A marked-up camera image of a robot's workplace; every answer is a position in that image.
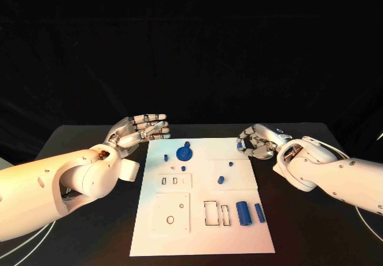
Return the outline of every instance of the robotic arm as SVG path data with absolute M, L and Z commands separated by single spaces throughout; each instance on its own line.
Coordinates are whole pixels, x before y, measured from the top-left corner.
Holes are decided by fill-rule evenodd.
M 124 158 L 140 142 L 170 138 L 164 118 L 127 117 L 102 144 L 0 171 L 0 241 L 35 231 L 105 197 L 118 178 L 136 180 L 140 164 Z M 72 189 L 64 196 L 59 184 Z
M 248 136 L 255 149 L 242 146 Z M 308 192 L 320 186 L 331 197 L 383 215 L 383 165 L 349 158 L 333 148 L 339 160 L 321 144 L 330 147 L 311 137 L 294 140 L 267 124 L 255 124 L 238 138 L 238 150 L 248 156 L 265 160 L 278 152 L 274 171 L 295 188 Z

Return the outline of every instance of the white cable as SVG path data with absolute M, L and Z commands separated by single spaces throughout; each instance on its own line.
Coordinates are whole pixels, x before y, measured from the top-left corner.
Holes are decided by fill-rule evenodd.
M 333 147 L 331 145 L 328 145 L 327 143 L 324 143 L 324 142 L 321 142 L 321 141 L 318 141 L 318 140 L 316 140 L 316 141 L 317 141 L 320 144 L 326 145 L 330 149 L 333 149 L 333 150 L 339 153 L 339 155 L 341 155 L 341 157 L 343 157 L 344 159 L 350 159 L 349 155 L 347 155 L 343 151 L 340 151 L 336 147 Z M 362 221 L 363 221 L 363 223 L 366 224 L 367 228 L 369 228 L 370 231 L 373 232 L 375 236 L 380 239 L 380 241 L 383 241 L 382 237 L 376 234 L 373 228 L 369 226 L 367 222 L 364 221 L 364 218 L 363 218 L 363 216 L 362 216 L 362 214 L 360 214 L 360 211 L 359 211 L 357 206 L 356 206 L 356 210 L 357 210 L 357 214 L 359 214 L 359 216 L 360 216 L 360 218 L 362 218 Z
M 3 259 L 10 253 L 13 253 L 39 234 L 41 234 L 41 232 L 46 229 L 46 227 L 48 227 L 49 225 L 46 225 L 38 232 L 36 232 L 36 234 L 30 237 L 30 239 L 28 240 L 28 241 L 25 241 L 25 243 L 23 244 L 20 244 L 17 247 L 15 247 L 6 254 L 3 254 L 2 256 L 0 256 L 0 259 Z
M 17 266 L 25 261 L 25 259 L 30 256 L 30 254 L 33 253 L 33 251 L 38 249 L 41 243 L 43 242 L 43 240 L 48 237 L 48 234 L 49 234 L 49 232 L 51 232 L 51 230 L 53 228 L 55 223 L 56 223 L 56 221 L 52 223 L 51 229 L 48 230 L 46 235 L 43 236 L 42 240 L 39 241 L 39 244 L 36 245 L 36 247 L 30 250 L 30 252 L 26 254 L 26 257 L 13 266 Z

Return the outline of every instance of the black tabletop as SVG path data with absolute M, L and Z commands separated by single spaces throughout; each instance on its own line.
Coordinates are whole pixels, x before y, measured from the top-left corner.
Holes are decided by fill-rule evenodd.
M 172 138 L 236 137 L 249 125 L 172 125 Z M 102 143 L 110 127 L 61 126 L 36 159 Z M 340 148 L 321 123 L 278 124 L 278 128 L 294 138 L 308 135 Z M 136 182 L 118 181 L 105 198 L 58 220 L 22 265 L 383 265 L 383 243 L 367 230 L 354 207 L 320 188 L 311 192 L 295 189 L 272 171 L 275 158 L 251 158 L 275 254 L 130 257 L 147 150 L 148 144 L 140 144 L 128 157 L 141 164 Z M 13 265 L 41 238 L 0 264 Z M 25 239 L 28 236 L 0 243 L 0 254 Z

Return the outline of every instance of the small blue piece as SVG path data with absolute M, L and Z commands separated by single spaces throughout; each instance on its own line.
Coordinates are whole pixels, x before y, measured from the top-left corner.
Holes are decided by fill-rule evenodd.
M 242 226 L 252 224 L 252 218 L 249 216 L 249 208 L 246 201 L 241 201 L 235 204 L 238 206 L 238 218 Z
M 192 159 L 193 152 L 190 149 L 190 142 L 186 142 L 184 147 L 180 147 L 176 152 L 177 158 L 180 161 L 186 162 Z
M 220 177 L 219 177 L 219 179 L 218 179 L 218 183 L 219 183 L 219 184 L 222 184 L 222 183 L 223 183 L 223 181 L 225 181 L 225 177 L 223 177 L 223 176 L 220 176 Z
M 258 214 L 259 222 L 264 223 L 265 222 L 265 216 L 264 216 L 264 212 L 262 212 L 262 208 L 261 208 L 259 203 L 255 204 L 255 209 L 256 209 L 256 214 Z

